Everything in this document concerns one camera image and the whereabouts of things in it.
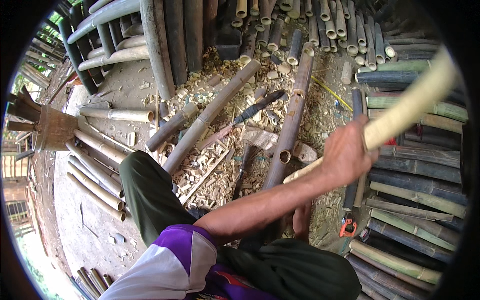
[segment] yellow measuring tape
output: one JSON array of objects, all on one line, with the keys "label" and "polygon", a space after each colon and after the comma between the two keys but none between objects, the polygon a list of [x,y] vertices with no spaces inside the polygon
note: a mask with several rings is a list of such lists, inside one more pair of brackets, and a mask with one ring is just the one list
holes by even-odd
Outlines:
[{"label": "yellow measuring tape", "polygon": [[343,101],[342,98],[340,98],[339,95],[335,94],[334,91],[332,91],[331,89],[328,88],[328,86],[326,86],[325,84],[323,84],[320,80],[316,79],[313,75],[312,75],[312,79],[315,80],[316,83],[318,83],[322,88],[324,88],[325,90],[329,91],[335,98],[337,98],[340,103],[342,103],[343,105],[345,105],[348,109],[350,109],[350,111],[353,111],[353,109],[350,107],[350,105],[348,105],[345,101]]}]

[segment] wooden handle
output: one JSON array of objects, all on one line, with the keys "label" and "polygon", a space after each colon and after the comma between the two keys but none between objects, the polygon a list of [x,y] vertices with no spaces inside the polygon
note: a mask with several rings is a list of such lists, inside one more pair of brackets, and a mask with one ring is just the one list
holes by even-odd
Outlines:
[{"label": "wooden handle", "polygon": [[[369,122],[363,131],[365,149],[372,151],[392,136],[396,136],[415,123],[434,103],[445,99],[455,86],[457,71],[445,48],[442,48],[432,68],[422,74],[402,94],[400,101],[379,119]],[[288,175],[283,183],[289,183],[308,174],[319,166],[323,157],[303,169]]]}]

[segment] dirt floor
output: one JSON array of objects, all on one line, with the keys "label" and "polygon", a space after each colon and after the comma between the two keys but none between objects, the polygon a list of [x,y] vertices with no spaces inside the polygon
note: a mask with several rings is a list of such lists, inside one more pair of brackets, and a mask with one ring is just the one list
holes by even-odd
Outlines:
[{"label": "dirt floor", "polygon": [[[294,28],[300,28],[304,32],[304,40],[307,38],[307,30],[303,24],[290,23],[284,29],[284,38],[287,45],[290,43]],[[252,96],[256,89],[266,88],[271,93],[279,88],[291,93],[297,67],[280,72],[278,66],[272,62],[272,57],[267,57],[261,49],[257,49],[255,58],[262,63],[262,68],[254,77],[237,93],[229,104],[222,110],[218,118],[205,132],[203,139],[217,132],[239,115],[240,111],[252,104]],[[282,47],[280,51],[273,53],[281,60],[285,60],[288,47]],[[356,83],[343,85],[340,81],[342,67],[345,61],[350,61],[356,66],[353,57],[346,50],[339,48],[338,53],[316,52],[312,75],[323,82],[331,90],[337,93],[351,106],[351,88],[358,86]],[[170,109],[170,117],[179,111],[187,102],[193,102],[204,108],[234,76],[236,71],[243,67],[238,61],[220,61],[215,50],[209,50],[204,55],[204,70],[198,73],[190,73],[189,81],[177,87],[177,96],[167,101]],[[267,79],[269,71],[278,71],[277,79]],[[222,81],[215,87],[207,84],[211,76],[219,74]],[[98,93],[89,96],[82,86],[74,88],[68,101],[66,112],[78,116],[79,108],[88,105],[95,108],[125,108],[125,109],[150,109],[155,111],[156,83],[152,75],[149,60],[131,61],[119,63],[105,76],[105,81],[99,86]],[[66,102],[66,95],[54,101],[55,108],[61,108]],[[343,105],[336,105],[336,98],[320,87],[313,80],[307,97],[298,140],[313,147],[317,157],[321,157],[324,142],[329,133],[336,127],[345,125],[351,118],[351,112]],[[279,100],[274,102],[270,109],[276,113],[280,120],[273,122],[267,117],[264,110],[259,115],[251,118],[246,123],[248,126],[259,127],[269,132],[279,133],[283,124],[283,116],[286,113],[288,101]],[[90,129],[88,122],[101,132],[116,141],[126,144],[127,134],[135,132],[135,149],[145,150],[145,142],[149,139],[150,124],[132,121],[106,120],[86,118],[78,116],[79,126],[82,131],[100,139],[101,137]],[[195,120],[192,118],[185,128]],[[221,143],[203,150],[193,149],[190,155],[182,163],[173,180],[179,185],[178,196],[186,200],[186,208],[203,207],[215,209],[228,203],[232,197],[238,168],[243,156],[243,141],[240,139],[242,127],[235,128]],[[178,141],[175,135],[166,146],[159,151],[160,161],[167,156]],[[123,151],[119,146],[110,141],[104,142]],[[118,165],[107,159],[102,154],[85,147],[91,156],[98,158],[108,166],[117,169]],[[226,151],[234,149],[233,155],[228,160],[223,160],[215,170],[205,179],[200,188],[193,193],[192,197],[185,199],[186,195],[194,188],[199,179],[210,169],[216,160]],[[42,152],[34,156],[33,165],[37,177],[36,190],[39,199],[36,201],[42,240],[50,257],[57,259],[56,264],[62,270],[71,274],[70,270],[76,270],[84,266],[86,269],[96,268],[101,274],[109,274],[117,279],[126,272],[145,251],[135,224],[127,212],[127,219],[119,222],[97,208],[91,201],[80,194],[79,191],[67,180],[69,152]],[[251,170],[243,176],[241,195],[245,196],[261,189],[263,180],[268,171],[269,155],[263,150],[256,152]],[[342,217],[345,214],[342,203],[345,198],[345,188],[339,188],[329,192],[313,201],[312,220],[310,226],[310,243],[320,249],[335,253],[345,252],[350,238],[338,236]],[[354,214],[359,223],[359,230],[365,226],[366,212]],[[109,237],[115,237],[119,233],[125,238],[122,243],[116,238],[112,244]],[[289,230],[284,236],[291,236]]]}]

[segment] hand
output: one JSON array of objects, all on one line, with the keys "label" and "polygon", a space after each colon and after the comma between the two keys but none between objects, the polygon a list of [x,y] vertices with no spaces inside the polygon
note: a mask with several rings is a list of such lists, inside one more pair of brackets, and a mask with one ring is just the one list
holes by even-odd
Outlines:
[{"label": "hand", "polygon": [[325,141],[324,160],[315,168],[313,178],[327,175],[334,186],[352,183],[361,174],[366,173],[378,159],[379,151],[365,152],[363,145],[363,126],[368,122],[364,115],[359,116],[347,126],[338,127]]}]

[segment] red tool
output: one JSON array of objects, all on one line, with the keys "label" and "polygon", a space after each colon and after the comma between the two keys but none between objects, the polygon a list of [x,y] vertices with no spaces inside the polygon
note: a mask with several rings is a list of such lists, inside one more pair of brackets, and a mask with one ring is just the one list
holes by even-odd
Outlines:
[{"label": "red tool", "polygon": [[342,227],[340,228],[340,237],[353,237],[357,230],[357,222],[351,213],[346,213],[342,219]]}]

